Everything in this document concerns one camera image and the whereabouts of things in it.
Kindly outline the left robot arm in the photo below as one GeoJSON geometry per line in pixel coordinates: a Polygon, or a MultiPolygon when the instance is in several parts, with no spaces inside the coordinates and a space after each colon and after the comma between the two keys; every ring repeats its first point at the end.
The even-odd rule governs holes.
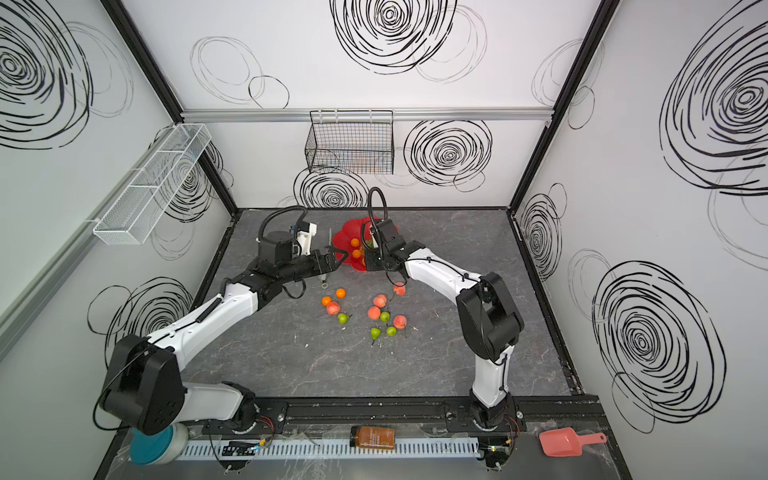
{"type": "Polygon", "coordinates": [[[348,252],[316,249],[281,264],[255,259],[223,291],[151,334],[129,334],[112,351],[94,408],[151,436],[182,422],[217,420],[235,434],[259,421],[254,393],[238,384],[185,383],[181,373],[213,340],[283,293],[287,283],[336,271],[348,252]]]}

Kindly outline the red flower-shaped fruit bowl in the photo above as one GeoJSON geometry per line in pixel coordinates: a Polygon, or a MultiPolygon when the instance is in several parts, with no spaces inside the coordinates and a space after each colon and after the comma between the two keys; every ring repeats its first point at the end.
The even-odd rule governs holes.
{"type": "Polygon", "coordinates": [[[344,260],[344,264],[359,272],[369,272],[364,266],[363,243],[366,240],[374,239],[372,234],[372,222],[369,218],[353,219],[347,221],[332,238],[332,245],[349,252],[349,256],[344,260]],[[360,246],[354,248],[351,245],[352,239],[358,239],[360,246]],[[360,250],[362,257],[355,259],[352,256],[354,250],[360,250]]]}

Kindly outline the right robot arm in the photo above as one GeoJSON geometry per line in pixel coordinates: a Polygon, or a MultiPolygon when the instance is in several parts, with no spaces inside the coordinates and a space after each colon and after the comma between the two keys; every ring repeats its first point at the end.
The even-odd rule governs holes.
{"type": "Polygon", "coordinates": [[[524,320],[504,279],[462,269],[419,242],[397,240],[390,249],[363,245],[366,265],[421,282],[456,306],[465,343],[475,356],[470,413],[485,431],[503,422],[514,406],[509,391],[512,355],[524,320]]]}

